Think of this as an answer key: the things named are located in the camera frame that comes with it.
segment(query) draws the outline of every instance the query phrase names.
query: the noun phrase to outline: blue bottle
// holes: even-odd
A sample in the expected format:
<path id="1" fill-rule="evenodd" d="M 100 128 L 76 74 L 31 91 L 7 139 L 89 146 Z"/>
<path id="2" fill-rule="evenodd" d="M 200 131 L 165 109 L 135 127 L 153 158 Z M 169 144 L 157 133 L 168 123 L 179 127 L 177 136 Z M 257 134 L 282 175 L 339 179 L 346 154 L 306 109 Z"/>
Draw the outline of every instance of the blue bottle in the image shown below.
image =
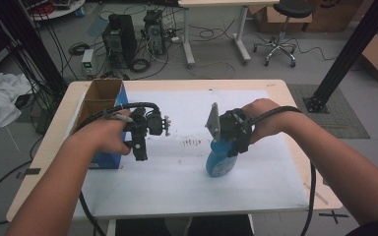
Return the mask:
<path id="1" fill-rule="evenodd" d="M 211 142 L 211 153 L 207 159 L 207 171 L 212 177 L 220 177 L 228 173 L 237 161 L 236 156 L 228 157 L 228 152 L 232 149 L 233 142 L 220 139 Z"/>

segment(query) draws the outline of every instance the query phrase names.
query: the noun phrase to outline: blue spray bottle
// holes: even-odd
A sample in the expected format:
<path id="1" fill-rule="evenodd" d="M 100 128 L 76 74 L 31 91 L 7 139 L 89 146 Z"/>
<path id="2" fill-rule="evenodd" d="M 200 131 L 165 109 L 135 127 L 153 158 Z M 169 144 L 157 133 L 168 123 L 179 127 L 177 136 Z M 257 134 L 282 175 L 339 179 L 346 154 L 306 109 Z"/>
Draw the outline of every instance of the blue spray bottle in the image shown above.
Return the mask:
<path id="1" fill-rule="evenodd" d="M 218 105 L 213 104 L 206 127 L 214 140 L 207 159 L 207 172 L 212 177 L 228 173 L 239 153 L 248 150 L 251 137 L 250 117 L 241 109 L 226 111 L 219 116 Z"/>

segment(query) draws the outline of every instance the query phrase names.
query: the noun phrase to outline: desk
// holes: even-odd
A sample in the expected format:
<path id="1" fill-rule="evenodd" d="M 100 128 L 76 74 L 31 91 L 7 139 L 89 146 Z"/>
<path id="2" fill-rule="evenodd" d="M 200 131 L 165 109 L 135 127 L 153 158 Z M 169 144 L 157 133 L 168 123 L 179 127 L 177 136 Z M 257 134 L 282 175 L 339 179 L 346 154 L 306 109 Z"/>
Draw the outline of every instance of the desk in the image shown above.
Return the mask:
<path id="1" fill-rule="evenodd" d="M 192 49 L 189 42 L 189 8 L 194 7 L 220 7 L 220 6 L 242 6 L 239 17 L 238 32 L 233 34 L 235 45 L 243 57 L 243 64 L 251 61 L 251 57 L 245 49 L 244 43 L 241 40 L 244 32 L 244 23 L 247 16 L 248 5 L 272 5 L 278 3 L 279 0 L 180 0 L 179 5 L 184 8 L 184 38 L 183 48 L 186 54 L 186 60 L 188 67 L 195 65 L 195 59 L 193 57 Z"/>
<path id="2" fill-rule="evenodd" d="M 11 221 L 24 202 L 32 188 L 36 185 L 39 178 L 45 172 L 51 163 L 53 157 L 59 150 L 66 130 L 75 114 L 76 107 L 80 101 L 82 94 L 88 89 L 90 82 L 72 83 L 60 104 L 57 113 L 45 135 L 41 146 L 39 147 L 35 158 L 31 164 L 31 168 L 40 168 L 38 175 L 27 175 L 15 197 L 8 213 L 7 219 Z M 225 90 L 264 90 L 269 98 L 279 104 L 294 105 L 294 101 L 290 96 L 286 84 L 279 80 L 221 80 L 221 81 L 128 81 L 124 82 L 127 91 L 152 91 L 152 90 L 205 90 L 210 88 Z M 283 135 L 287 144 L 287 149 L 293 159 L 294 166 L 299 175 L 303 192 L 305 196 L 309 196 L 310 171 L 309 160 L 298 145 L 286 135 Z M 88 203 L 90 208 L 95 203 Z M 315 209 L 333 209 L 341 207 L 341 202 L 337 199 L 331 189 L 322 183 L 322 178 L 317 178 Z"/>

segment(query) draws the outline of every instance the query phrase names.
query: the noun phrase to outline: gray floor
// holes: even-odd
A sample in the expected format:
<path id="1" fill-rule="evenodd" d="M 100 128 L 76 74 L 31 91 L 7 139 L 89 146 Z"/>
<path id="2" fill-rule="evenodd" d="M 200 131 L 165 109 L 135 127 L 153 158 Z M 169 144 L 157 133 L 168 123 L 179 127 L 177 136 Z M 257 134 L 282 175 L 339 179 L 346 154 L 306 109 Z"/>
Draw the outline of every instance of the gray floor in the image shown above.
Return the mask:
<path id="1" fill-rule="evenodd" d="M 74 15 L 69 15 L 51 21 L 66 53 L 67 49 L 74 43 L 83 41 L 93 44 L 94 41 L 100 41 L 100 38 L 90 37 L 87 34 L 87 30 L 102 7 L 90 4 L 86 6 L 87 14 L 84 18 L 76 18 Z M 345 32 L 288 33 L 286 38 L 297 38 L 302 51 L 319 46 L 325 56 L 331 58 L 340 53 L 355 25 L 356 23 L 351 24 Z M 228 22 L 215 26 L 211 23 L 198 26 L 223 29 L 228 26 Z M 45 25 L 40 31 L 48 51 L 60 68 L 57 50 L 46 31 Z M 235 32 L 235 25 L 228 32 Z M 251 21 L 246 22 L 245 32 L 257 33 Z M 261 33 L 260 35 L 264 38 L 270 37 L 268 34 Z M 304 54 L 296 51 L 297 66 L 295 68 L 289 67 L 288 59 L 282 54 L 276 54 L 272 58 L 269 67 L 265 67 L 264 57 L 268 49 L 260 48 L 256 53 L 253 53 L 253 43 L 260 39 L 251 33 L 245 34 L 243 38 L 252 57 L 252 61 L 246 66 L 243 66 L 240 62 L 240 56 L 232 40 L 220 37 L 220 39 L 209 42 L 195 42 L 192 44 L 196 60 L 196 67 L 192 73 L 184 65 L 183 48 L 181 45 L 176 44 L 170 47 L 169 64 L 160 73 L 146 80 L 282 79 L 289 84 L 319 85 L 334 62 L 323 60 L 321 53 L 317 50 Z M 101 65 L 103 58 L 98 58 Z M 165 60 L 165 56 L 160 56 L 159 59 Z M 77 75 L 83 75 L 80 61 L 80 57 L 73 57 L 70 63 Z M 129 72 L 127 74 L 132 79 L 139 78 L 157 72 L 161 66 L 161 62 L 154 62 L 151 69 L 144 74 L 134 75 Z M 361 69 L 362 67 L 358 62 L 354 63 L 352 71 L 347 73 L 340 84 L 340 88 L 371 139 L 345 140 L 345 142 L 368 156 L 378 165 L 378 82 L 365 70 Z M 0 63 L 0 73 L 18 75 L 21 70 L 11 58 L 7 58 Z M 71 75 L 72 72 L 66 69 L 65 76 Z M 30 159 L 31 147 L 39 138 L 40 135 L 34 132 L 32 124 L 29 123 L 14 122 L 0 129 L 0 178 L 11 169 Z M 0 185 L 0 220 L 5 219 L 6 211 L 21 182 L 22 180 L 16 178 L 16 174 L 12 174 Z M 319 213 L 331 212 L 315 211 L 308 235 L 345 235 L 357 226 L 352 217 L 339 217 L 338 222 L 336 222 L 333 217 L 320 216 Z M 349 215 L 344 208 L 336 209 L 335 213 Z M 305 217 L 305 212 L 253 214 L 255 232 L 256 235 L 299 235 L 305 222 Z M 179 232 L 181 233 L 181 226 L 184 226 L 185 223 L 186 218 L 174 218 L 167 221 L 167 224 L 176 235 Z M 103 221 L 101 225 L 106 228 L 107 222 Z M 7 227 L 8 224 L 0 225 L 0 235 L 4 235 Z M 72 224 L 69 235 L 92 235 L 92 233 L 93 230 L 87 221 L 75 221 Z"/>

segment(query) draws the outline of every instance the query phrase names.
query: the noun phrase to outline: floor mat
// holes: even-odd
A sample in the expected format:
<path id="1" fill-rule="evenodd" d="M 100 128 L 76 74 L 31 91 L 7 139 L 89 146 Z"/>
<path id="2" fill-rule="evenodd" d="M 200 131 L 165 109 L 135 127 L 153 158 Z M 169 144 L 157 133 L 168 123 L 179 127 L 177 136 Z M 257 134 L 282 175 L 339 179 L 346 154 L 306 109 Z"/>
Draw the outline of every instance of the floor mat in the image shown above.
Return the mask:
<path id="1" fill-rule="evenodd" d="M 287 85 L 297 107 L 309 118 L 339 139 L 370 139 L 346 98 L 337 88 L 327 102 L 329 113 L 308 113 L 303 97 L 310 97 L 318 85 Z"/>

